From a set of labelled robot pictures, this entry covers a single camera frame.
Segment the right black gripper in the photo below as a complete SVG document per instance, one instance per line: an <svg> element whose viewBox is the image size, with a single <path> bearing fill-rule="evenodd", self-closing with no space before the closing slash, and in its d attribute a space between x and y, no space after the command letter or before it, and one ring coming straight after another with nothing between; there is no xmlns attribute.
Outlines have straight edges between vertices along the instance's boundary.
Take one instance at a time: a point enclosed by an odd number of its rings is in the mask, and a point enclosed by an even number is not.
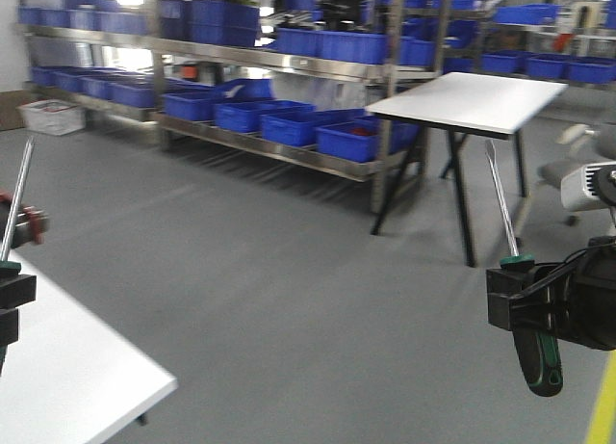
<svg viewBox="0 0 616 444"><path fill-rule="evenodd" d="M486 271L488 322L615 349L615 238L594 237L556 266Z"/></svg>

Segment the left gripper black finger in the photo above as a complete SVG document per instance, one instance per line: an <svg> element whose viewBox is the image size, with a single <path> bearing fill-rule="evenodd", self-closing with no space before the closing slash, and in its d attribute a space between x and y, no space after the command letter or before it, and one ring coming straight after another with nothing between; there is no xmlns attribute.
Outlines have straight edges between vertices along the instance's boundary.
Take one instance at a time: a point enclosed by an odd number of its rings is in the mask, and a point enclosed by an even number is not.
<svg viewBox="0 0 616 444"><path fill-rule="evenodd" d="M1 278L1 307L17 308L35 301L37 277L32 274L18 274Z"/></svg>

